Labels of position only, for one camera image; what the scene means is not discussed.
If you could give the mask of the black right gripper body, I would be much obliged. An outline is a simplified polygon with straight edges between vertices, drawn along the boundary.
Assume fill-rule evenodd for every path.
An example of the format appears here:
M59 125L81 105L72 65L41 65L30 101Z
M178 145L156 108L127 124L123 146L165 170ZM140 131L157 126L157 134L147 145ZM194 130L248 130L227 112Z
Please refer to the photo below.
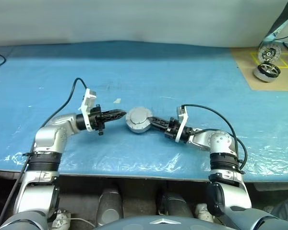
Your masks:
M168 123L168 127L165 131L165 137L170 139L176 139L178 137L178 140L180 140L181 135L178 135L179 128L181 126L181 123L179 120L171 117Z

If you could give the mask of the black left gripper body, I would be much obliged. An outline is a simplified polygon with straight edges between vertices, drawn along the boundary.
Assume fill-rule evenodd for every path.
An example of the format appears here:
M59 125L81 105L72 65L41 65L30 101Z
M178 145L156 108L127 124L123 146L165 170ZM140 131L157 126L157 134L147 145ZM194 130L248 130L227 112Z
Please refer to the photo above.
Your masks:
M90 110L88 118L91 129L97 131L100 136L103 135L103 129L105 128L105 125L103 121L101 107L99 104L97 104Z

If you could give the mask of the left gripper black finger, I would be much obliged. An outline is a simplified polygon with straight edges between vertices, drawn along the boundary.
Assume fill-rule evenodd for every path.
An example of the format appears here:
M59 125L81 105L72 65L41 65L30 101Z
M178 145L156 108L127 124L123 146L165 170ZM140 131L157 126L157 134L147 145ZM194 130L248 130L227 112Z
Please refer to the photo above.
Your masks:
M115 120L119 120L122 117L124 117L124 115L111 115L111 116L107 116L104 117L104 122L110 122L110 121L115 121Z
M122 117L126 115L126 112L124 110L121 110L121 109L113 109L113 110L109 110L109 111L105 111L104 112L104 116L106 117Z

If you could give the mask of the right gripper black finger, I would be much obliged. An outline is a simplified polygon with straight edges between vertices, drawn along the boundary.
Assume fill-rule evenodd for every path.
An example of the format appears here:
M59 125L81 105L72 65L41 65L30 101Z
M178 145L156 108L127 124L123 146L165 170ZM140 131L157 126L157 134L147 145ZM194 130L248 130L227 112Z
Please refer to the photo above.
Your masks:
M158 122L152 122L151 123L152 127L160 130L160 131L167 131L168 129L168 123L165 122L165 123L158 123Z
M150 121L152 125L168 125L169 124L169 121L156 117L156 116L151 116L148 118L148 120Z

